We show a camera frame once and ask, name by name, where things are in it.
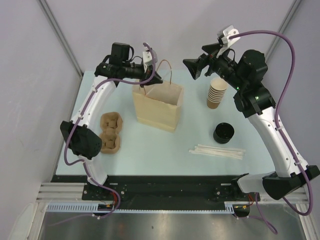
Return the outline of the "brown paper bag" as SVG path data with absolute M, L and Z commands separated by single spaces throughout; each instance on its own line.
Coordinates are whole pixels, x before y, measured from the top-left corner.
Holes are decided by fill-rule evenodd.
M 132 97 L 139 123 L 175 132 L 184 101 L 184 87 L 169 81 L 162 84 L 132 87 Z

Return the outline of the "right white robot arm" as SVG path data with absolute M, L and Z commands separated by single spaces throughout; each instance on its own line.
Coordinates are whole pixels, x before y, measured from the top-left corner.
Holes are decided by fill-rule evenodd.
M 319 176 L 320 170 L 299 154 L 280 117 L 275 116 L 276 102 L 262 84 L 268 70 L 265 55 L 249 49 L 235 61 L 228 57 L 228 50 L 219 55 L 221 48 L 218 43 L 204 45 L 202 55 L 182 62 L 194 80 L 208 68 L 206 77 L 215 73 L 236 90 L 233 97 L 236 109 L 259 133 L 275 168 L 271 173 L 240 176 L 230 194 L 237 201 L 251 192 L 267 193 L 280 200 Z

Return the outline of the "brown pulp cup carrier stack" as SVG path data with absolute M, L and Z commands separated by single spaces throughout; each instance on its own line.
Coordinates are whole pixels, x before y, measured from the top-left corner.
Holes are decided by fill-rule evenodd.
M 116 154 L 121 147 L 120 132 L 123 128 L 123 119 L 118 112 L 104 113 L 100 118 L 102 140 L 100 152 L 102 154 Z

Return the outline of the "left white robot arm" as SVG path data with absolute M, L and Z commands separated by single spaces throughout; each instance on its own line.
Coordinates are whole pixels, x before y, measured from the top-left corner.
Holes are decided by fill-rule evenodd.
M 111 53 L 106 55 L 94 72 L 91 88 L 77 113 L 69 120 L 62 121 L 60 131 L 65 147 L 64 163 L 73 166 L 81 163 L 92 185 L 93 194 L 100 200 L 110 196 L 111 188 L 104 184 L 108 178 L 96 156 L 103 142 L 92 130 L 103 104 L 116 90 L 119 83 L 140 87 L 162 84 L 163 79 L 156 72 L 156 52 L 145 42 L 141 63 L 134 63 L 134 48 L 126 43 L 115 42 Z

